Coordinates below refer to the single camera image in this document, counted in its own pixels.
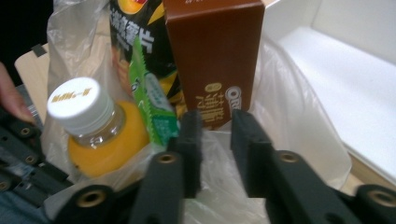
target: human hand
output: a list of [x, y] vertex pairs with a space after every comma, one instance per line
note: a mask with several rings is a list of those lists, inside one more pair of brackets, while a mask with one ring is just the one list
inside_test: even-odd
[[35, 123], [20, 93], [15, 89], [7, 69], [0, 62], [0, 106], [8, 113], [26, 122]]

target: white bottle cap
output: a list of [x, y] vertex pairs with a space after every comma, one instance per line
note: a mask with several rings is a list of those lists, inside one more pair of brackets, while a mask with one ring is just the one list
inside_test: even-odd
[[114, 102], [95, 79], [77, 77], [52, 93], [47, 109], [67, 132], [80, 135], [105, 125], [114, 110]]

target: white surface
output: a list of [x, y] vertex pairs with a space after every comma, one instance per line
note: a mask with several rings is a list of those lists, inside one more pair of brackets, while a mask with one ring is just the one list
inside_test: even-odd
[[396, 1], [280, 0], [264, 31], [296, 62], [352, 154], [396, 185]]
[[96, 132], [111, 118], [114, 103], [91, 77], [77, 77], [60, 85], [49, 97], [49, 114], [71, 134]]

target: green packaging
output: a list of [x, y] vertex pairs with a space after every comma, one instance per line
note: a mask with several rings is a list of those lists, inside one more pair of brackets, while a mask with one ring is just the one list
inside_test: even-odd
[[134, 40], [129, 79], [134, 99], [148, 128], [150, 142], [166, 146], [169, 138], [178, 136], [177, 116], [158, 79], [146, 67], [139, 38]]

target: black plastic part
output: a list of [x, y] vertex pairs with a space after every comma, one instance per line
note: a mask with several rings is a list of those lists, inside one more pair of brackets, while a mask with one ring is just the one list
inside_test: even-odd
[[0, 167], [0, 191], [12, 190], [22, 182], [22, 179]]
[[351, 209], [364, 223], [396, 223], [396, 192], [378, 185], [360, 186]]
[[268, 193], [265, 165], [274, 151], [267, 134], [248, 112], [233, 110], [231, 150], [247, 196], [263, 198]]
[[33, 151], [18, 137], [3, 127], [0, 127], [0, 146], [26, 164], [36, 165], [41, 160], [40, 154]]
[[182, 158], [176, 152], [155, 155], [136, 196], [128, 223], [182, 223], [183, 183]]
[[195, 198], [201, 189], [202, 119], [199, 111], [187, 112], [181, 119], [180, 135], [169, 141], [168, 151], [183, 157], [184, 197]]
[[5, 182], [5, 189], [13, 190], [35, 206], [41, 206], [50, 195], [72, 185], [67, 180], [68, 175], [65, 172], [45, 160], [40, 135], [37, 127], [16, 119], [0, 107], [0, 147], [9, 155], [2, 158], [3, 164], [6, 167], [9, 162], [16, 162], [29, 167], [29, 173], [19, 176], [18, 184], [15, 176], [8, 179], [11, 186], [8, 187]]
[[298, 154], [275, 151], [270, 181], [293, 223], [361, 223]]
[[110, 187], [91, 185], [75, 193], [53, 221], [54, 224], [114, 223], [109, 211], [116, 196]]
[[12, 191], [35, 207], [40, 207], [49, 197], [48, 193], [25, 180], [22, 180]]
[[57, 175], [48, 174], [46, 170], [41, 168], [35, 168], [33, 172], [29, 174], [29, 181], [50, 195], [73, 185], [67, 179], [60, 179]]
[[272, 223], [361, 223], [302, 157], [274, 150], [248, 112], [233, 111], [231, 148], [247, 195], [268, 198]]

